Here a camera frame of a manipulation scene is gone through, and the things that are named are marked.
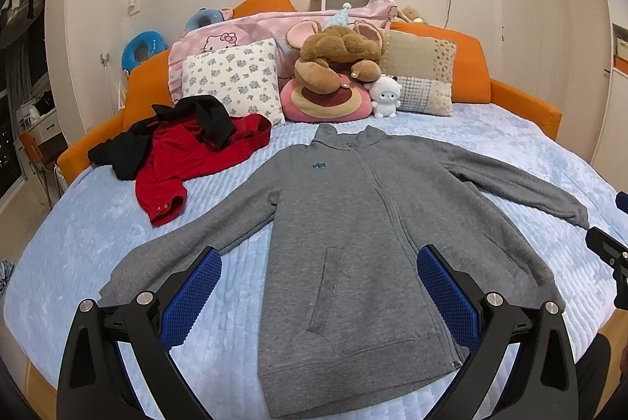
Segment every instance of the stuffed animal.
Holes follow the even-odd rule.
[[[401,85],[394,76],[382,74],[379,80],[364,86],[371,95],[371,106],[375,119],[397,117],[397,108],[401,106]]]
[[[373,82],[381,76],[378,62],[382,36],[370,24],[356,22],[353,29],[344,25],[323,29],[319,23],[307,20],[288,31],[287,42],[300,51],[294,76],[316,94],[349,88],[339,74],[345,71],[360,82]]]
[[[420,12],[417,11],[414,7],[407,6],[400,12],[412,23],[429,25],[429,23],[425,21],[425,19],[421,16]]]

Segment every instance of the beige patchwork pillow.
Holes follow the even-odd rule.
[[[383,74],[395,76],[403,86],[398,110],[450,116],[456,44],[396,30],[379,32],[382,35],[379,67]]]

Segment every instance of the floral pillow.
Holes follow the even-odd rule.
[[[286,122],[279,100],[276,50],[274,39],[269,38],[187,57],[183,97],[209,94],[232,117],[259,113],[273,126]]]

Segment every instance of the hoodie sleeve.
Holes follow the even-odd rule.
[[[586,208],[563,189],[508,163],[456,145],[443,145],[447,147],[443,165],[461,181],[588,229]]]
[[[99,304],[124,304],[143,290],[156,291],[172,273],[189,267],[205,247],[224,255],[270,223],[296,147],[301,146],[279,151],[203,216],[131,250],[101,289]]]

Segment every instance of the white plush toy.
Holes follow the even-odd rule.
[[[371,106],[375,119],[384,117],[397,117],[397,108],[401,106],[401,85],[394,76],[382,74],[379,80],[373,83],[365,83],[365,89],[371,95]]]

